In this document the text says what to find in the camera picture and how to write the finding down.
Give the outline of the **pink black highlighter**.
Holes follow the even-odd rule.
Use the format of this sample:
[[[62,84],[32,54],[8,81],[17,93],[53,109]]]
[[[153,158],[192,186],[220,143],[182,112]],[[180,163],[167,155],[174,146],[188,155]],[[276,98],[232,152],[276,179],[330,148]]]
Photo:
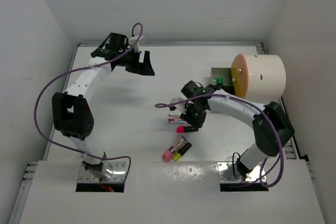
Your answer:
[[[196,127],[192,127],[192,126],[183,126],[180,125],[176,128],[176,132],[178,134],[182,134],[182,133],[189,133],[189,132],[197,132],[199,129]]]

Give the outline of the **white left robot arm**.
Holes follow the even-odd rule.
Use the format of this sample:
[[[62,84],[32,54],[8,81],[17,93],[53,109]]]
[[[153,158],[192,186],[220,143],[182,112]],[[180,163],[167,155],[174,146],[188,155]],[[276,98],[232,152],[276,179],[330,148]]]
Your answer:
[[[155,75],[149,51],[144,52],[144,59],[140,61],[143,41],[143,35],[127,38],[110,33],[91,53],[88,68],[64,92],[57,92],[52,97],[55,129],[73,142],[81,152],[85,170],[99,179],[105,174],[106,154],[90,136],[95,121],[89,102],[97,87],[115,67],[124,67],[127,72],[143,76]]]

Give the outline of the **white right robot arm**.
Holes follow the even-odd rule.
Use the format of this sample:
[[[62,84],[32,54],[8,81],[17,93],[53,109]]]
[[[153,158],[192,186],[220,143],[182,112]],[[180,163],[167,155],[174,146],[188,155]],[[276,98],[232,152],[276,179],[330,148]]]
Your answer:
[[[277,156],[293,137],[295,130],[281,105],[252,103],[209,84],[199,87],[189,81],[181,93],[187,98],[183,103],[181,119],[191,126],[201,128],[207,111],[229,115],[252,128],[255,142],[236,161],[236,170],[247,176],[260,162]]]

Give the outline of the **green black highlighter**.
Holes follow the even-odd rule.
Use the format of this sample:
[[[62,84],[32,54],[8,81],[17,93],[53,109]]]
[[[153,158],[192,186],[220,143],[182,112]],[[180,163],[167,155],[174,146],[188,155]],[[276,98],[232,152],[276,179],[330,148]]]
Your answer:
[[[222,88],[223,87],[223,78],[217,78],[216,79],[216,85],[219,87],[219,88]]]

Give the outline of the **green drawer with gold knob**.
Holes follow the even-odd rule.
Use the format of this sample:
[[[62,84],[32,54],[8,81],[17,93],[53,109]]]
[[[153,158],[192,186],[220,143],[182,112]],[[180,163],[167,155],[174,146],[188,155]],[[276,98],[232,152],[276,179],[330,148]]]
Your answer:
[[[224,86],[233,87],[232,74],[230,68],[211,67],[211,80],[212,84],[217,83],[217,79],[223,81]]]

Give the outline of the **yellow black highlighter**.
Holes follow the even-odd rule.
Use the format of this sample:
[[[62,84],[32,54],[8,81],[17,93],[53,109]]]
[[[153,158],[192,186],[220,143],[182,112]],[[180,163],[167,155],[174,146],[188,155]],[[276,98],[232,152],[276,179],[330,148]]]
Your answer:
[[[185,144],[173,155],[173,161],[178,161],[191,147],[192,147],[191,143]]]

